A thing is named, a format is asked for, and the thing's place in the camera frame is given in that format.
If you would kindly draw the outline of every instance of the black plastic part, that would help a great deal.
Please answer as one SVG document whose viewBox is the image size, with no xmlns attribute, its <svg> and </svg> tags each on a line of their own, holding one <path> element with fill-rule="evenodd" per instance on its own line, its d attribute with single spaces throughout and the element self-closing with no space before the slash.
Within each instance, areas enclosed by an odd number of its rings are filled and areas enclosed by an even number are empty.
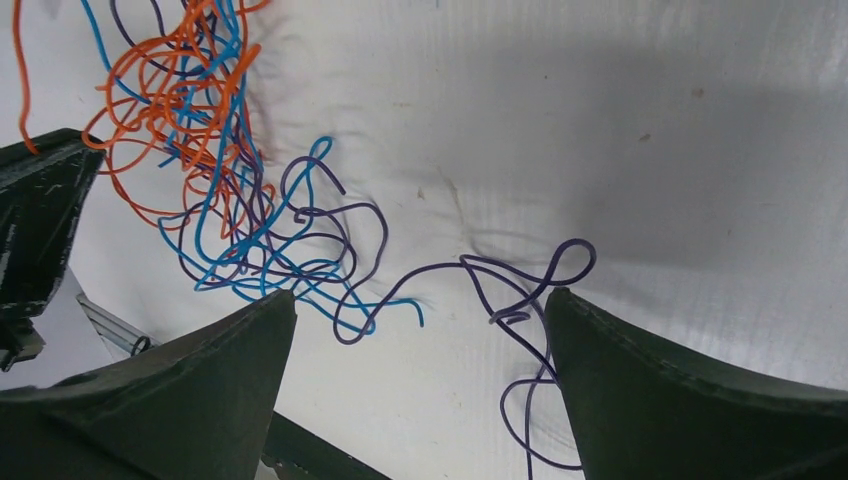
<svg viewBox="0 0 848 480">
<path fill-rule="evenodd" d="M 587 480 L 848 478 L 848 392 L 718 361 L 567 290 L 545 316 Z"/>
<path fill-rule="evenodd" d="M 283 480 L 389 480 L 277 413 L 268 429 L 263 463 Z"/>
<path fill-rule="evenodd" d="M 82 203 L 103 160 L 81 133 L 63 129 L 0 149 L 0 363 L 34 358 L 44 345 L 29 324 L 59 288 Z"/>
<path fill-rule="evenodd" d="M 295 314 L 273 293 L 48 389 L 0 392 L 0 477 L 252 479 Z"/>
</svg>

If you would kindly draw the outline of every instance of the white surface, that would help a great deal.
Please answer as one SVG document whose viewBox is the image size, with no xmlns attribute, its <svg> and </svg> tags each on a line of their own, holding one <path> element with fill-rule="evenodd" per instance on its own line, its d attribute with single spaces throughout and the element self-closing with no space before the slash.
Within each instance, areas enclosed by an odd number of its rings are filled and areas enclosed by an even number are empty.
<svg viewBox="0 0 848 480">
<path fill-rule="evenodd" d="M 25 10 L 31 130 L 82 126 L 104 78 L 82 11 Z M 144 11 L 139 36 L 154 32 Z M 328 163 L 392 227 L 381 285 L 471 243 L 538 270 L 584 236 L 600 253 L 576 289 L 590 300 L 723 360 L 848 388 L 844 3 L 298 0 L 262 23 L 255 124 L 280 165 L 336 136 Z M 17 95 L 8 46 L 0 72 Z M 0 140 L 17 141 L 16 109 L 0 115 Z M 130 186 L 173 205 L 169 175 L 151 167 Z M 163 340 L 241 305 L 193 293 L 104 179 L 73 262 L 92 300 Z M 426 328 L 385 315 L 351 348 L 301 307 L 277 409 L 392 478 L 522 478 L 497 400 L 531 358 L 488 326 L 461 275 L 404 293 L 432 304 Z M 536 443 L 575 461 L 561 399 L 539 403 Z"/>
<path fill-rule="evenodd" d="M 32 319 L 35 331 L 44 339 L 44 350 L 34 359 L 0 372 L 0 390 L 28 385 L 49 387 L 112 363 L 100 335 L 77 303 L 80 292 L 79 283 L 68 270 L 44 313 Z"/>
</svg>

